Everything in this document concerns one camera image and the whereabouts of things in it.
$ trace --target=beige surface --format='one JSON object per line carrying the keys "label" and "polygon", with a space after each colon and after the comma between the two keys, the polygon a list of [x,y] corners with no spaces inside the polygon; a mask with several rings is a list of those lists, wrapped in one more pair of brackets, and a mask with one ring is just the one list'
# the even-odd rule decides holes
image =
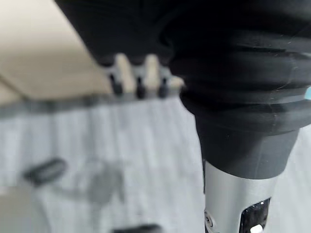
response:
{"label": "beige surface", "polygon": [[52,0],[1,0],[0,38],[0,73],[32,99],[111,92]]}
{"label": "beige surface", "polygon": [[0,105],[19,101],[21,96],[0,81]]}

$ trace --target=black object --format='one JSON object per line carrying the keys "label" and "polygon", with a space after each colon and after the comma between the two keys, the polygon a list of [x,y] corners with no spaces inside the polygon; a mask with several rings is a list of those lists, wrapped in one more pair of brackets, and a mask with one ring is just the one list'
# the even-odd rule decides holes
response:
{"label": "black object", "polygon": [[169,86],[167,84],[167,79],[162,79],[161,85],[158,90],[158,96],[162,99],[169,95]]}
{"label": "black object", "polygon": [[113,74],[110,74],[109,78],[110,78],[110,81],[111,81],[112,90],[115,93],[115,95],[116,96],[123,95],[122,83],[116,82],[115,76]]}
{"label": "black object", "polygon": [[143,225],[135,228],[114,230],[113,233],[164,233],[163,229],[157,224]]}
{"label": "black object", "polygon": [[139,100],[143,100],[147,97],[147,88],[142,82],[142,78],[137,78],[136,96]]}
{"label": "black object", "polygon": [[23,177],[35,187],[40,187],[61,177],[67,169],[67,163],[62,159],[52,159],[24,172]]}
{"label": "black object", "polygon": [[250,230],[261,225],[264,229],[267,224],[270,199],[263,200],[245,209],[241,215],[239,233],[251,233]]}
{"label": "black object", "polygon": [[[155,53],[184,79],[182,101],[208,162],[249,179],[284,170],[299,128],[311,123],[309,1],[56,2],[99,64],[106,54]],[[145,91],[138,85],[137,96]]]}

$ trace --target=gray carpet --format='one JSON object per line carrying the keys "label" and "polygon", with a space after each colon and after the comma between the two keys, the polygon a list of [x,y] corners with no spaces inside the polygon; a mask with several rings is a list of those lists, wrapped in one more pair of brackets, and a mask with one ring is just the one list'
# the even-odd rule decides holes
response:
{"label": "gray carpet", "polygon": [[[267,233],[308,232],[311,127],[302,129],[272,200]],[[0,110],[0,184],[49,158],[66,175],[38,191],[53,233],[107,233],[158,223],[202,233],[201,155],[193,116],[178,98],[27,102]]]}

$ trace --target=silver metal cylinder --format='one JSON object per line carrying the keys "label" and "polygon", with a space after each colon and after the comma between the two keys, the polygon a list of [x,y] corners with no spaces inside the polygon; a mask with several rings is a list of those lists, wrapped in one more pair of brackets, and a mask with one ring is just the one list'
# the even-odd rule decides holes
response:
{"label": "silver metal cylinder", "polygon": [[277,177],[250,180],[205,162],[206,227],[209,233],[239,233],[242,212],[271,198]]}

